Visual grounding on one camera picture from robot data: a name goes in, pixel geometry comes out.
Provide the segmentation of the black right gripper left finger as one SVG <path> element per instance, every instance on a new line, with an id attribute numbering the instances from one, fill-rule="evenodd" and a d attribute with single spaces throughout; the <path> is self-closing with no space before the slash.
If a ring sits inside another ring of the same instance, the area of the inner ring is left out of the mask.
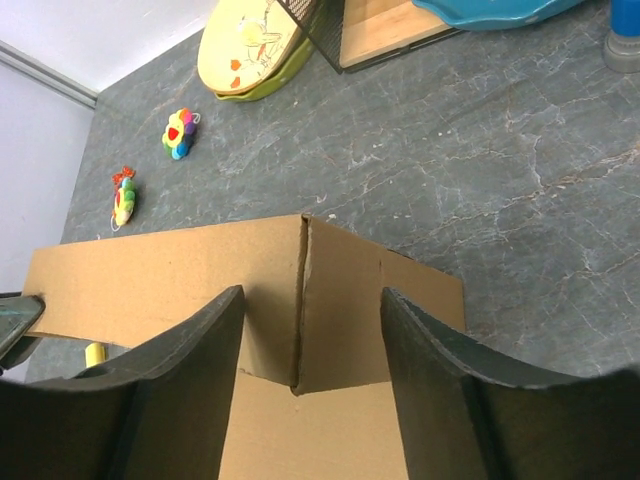
<path id="1" fill-rule="evenodd" d="M 72 378 L 2 382 L 2 478 L 218 478 L 244 316 L 232 286 Z"/>

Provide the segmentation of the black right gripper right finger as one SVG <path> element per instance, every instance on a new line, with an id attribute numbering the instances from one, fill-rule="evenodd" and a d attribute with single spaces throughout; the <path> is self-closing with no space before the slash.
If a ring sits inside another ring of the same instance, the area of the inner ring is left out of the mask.
<path id="1" fill-rule="evenodd" d="M 382 335 L 412 479 L 635 479 L 639 369 L 567 375 L 512 358 L 387 288 Z"/>

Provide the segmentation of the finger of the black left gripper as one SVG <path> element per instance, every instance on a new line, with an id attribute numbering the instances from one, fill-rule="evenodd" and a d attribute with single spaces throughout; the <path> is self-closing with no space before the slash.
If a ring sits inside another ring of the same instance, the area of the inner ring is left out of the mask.
<path id="1" fill-rule="evenodd" d="M 1 369 L 10 370 L 23 363 L 40 340 L 28 336 L 45 311 L 45 302 L 37 295 L 1 295 Z"/>

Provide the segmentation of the brown cardboard box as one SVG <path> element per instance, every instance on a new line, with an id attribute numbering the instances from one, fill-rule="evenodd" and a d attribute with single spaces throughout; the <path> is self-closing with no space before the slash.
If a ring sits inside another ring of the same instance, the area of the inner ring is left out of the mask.
<path id="1" fill-rule="evenodd" d="M 39 249 L 23 290 L 46 304 L 36 335 L 135 347 L 234 285 L 247 313 L 221 477 L 405 478 L 381 293 L 463 329 L 452 276 L 290 215 Z"/>

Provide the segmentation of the blue small bottle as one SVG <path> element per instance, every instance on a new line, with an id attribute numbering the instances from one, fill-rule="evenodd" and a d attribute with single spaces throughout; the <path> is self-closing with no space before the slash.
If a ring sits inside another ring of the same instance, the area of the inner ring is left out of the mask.
<path id="1" fill-rule="evenodd" d="M 619 73 L 639 72 L 639 0 L 612 0 L 610 31 L 603 45 L 606 66 Z"/>

